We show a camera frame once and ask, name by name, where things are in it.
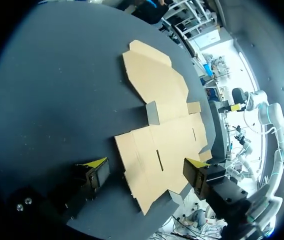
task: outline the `person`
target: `person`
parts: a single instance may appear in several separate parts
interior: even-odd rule
[[[123,0],[116,8],[124,11],[130,5],[135,5],[136,10],[132,15],[154,25],[160,22],[172,3],[173,0]]]

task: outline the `metal rack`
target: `metal rack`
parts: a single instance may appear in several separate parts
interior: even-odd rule
[[[203,3],[200,0],[175,0],[176,2],[169,6],[168,12],[164,15],[162,20],[168,22],[168,19],[178,15],[182,11],[186,12],[188,17],[182,21],[174,24],[178,26],[180,24],[185,25],[186,29],[181,31],[181,34],[185,36],[188,40],[195,38],[197,35],[201,34],[201,28],[204,26],[207,27],[209,23],[214,20],[210,14],[208,14],[204,7]]]

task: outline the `yellow object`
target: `yellow object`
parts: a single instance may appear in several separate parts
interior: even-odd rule
[[[99,160],[95,160],[95,161],[91,161],[91,162],[88,162],[86,164],[81,164],[83,166],[89,166],[91,168],[97,168],[98,166],[100,166],[105,160],[107,160],[107,157],[104,157],[104,158],[101,158]]]
[[[232,112],[240,110],[240,109],[241,109],[241,104],[240,103],[231,106],[231,111]]]
[[[193,159],[188,158],[188,157],[186,157],[185,159],[188,160],[194,167],[196,167],[198,169],[202,168],[202,167],[205,167],[205,166],[210,166],[210,164],[208,164],[208,163],[197,161],[197,160],[193,160]]]

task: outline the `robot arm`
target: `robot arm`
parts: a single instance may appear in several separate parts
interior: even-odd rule
[[[243,150],[237,157],[246,167],[247,172],[238,173],[232,168],[225,169],[218,164],[195,166],[185,159],[183,174],[194,187],[199,199],[205,199],[216,215],[227,222],[227,227],[221,233],[223,239],[258,239],[262,235],[261,230],[278,213],[283,201],[274,194],[279,187],[284,169],[284,117],[281,106],[278,103],[269,104],[264,91],[245,94],[239,88],[236,91],[240,93],[241,98],[236,100],[233,96],[235,104],[245,105],[238,106],[239,111],[258,109],[259,122],[263,126],[272,125],[275,133],[278,149],[274,153],[269,184],[264,185],[248,198],[248,193],[244,189],[225,177],[226,172],[229,174],[233,172],[232,174],[238,175],[239,179],[247,176],[253,179],[257,177],[246,159],[246,156],[251,154],[252,148],[249,141],[242,138],[240,143],[243,145]]]
[[[267,94],[264,91],[246,92],[245,95],[247,96],[246,110],[258,109],[259,122],[263,126],[273,125],[277,139],[278,149],[274,153],[274,165],[269,180],[269,190],[266,193],[266,198],[269,200],[279,187],[284,169],[284,117],[280,104],[269,105]]]

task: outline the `white cable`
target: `white cable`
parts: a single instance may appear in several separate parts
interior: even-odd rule
[[[250,98],[251,98],[251,94],[250,93],[248,93],[248,97],[247,97],[247,100],[246,100],[246,105],[247,106],[249,106],[249,102],[250,102]],[[258,131],[255,131],[249,124],[248,124],[248,122],[247,122],[247,119],[246,119],[246,109],[244,109],[244,112],[243,112],[243,119],[244,119],[244,122],[245,122],[245,124],[247,125],[247,127],[252,131],[252,132],[254,132],[254,133],[256,133],[256,134],[259,134],[259,135],[267,135],[267,134],[269,134],[272,130],[274,130],[274,132],[277,130],[274,126],[273,127],[271,127],[268,131],[266,131],[266,132],[258,132]]]

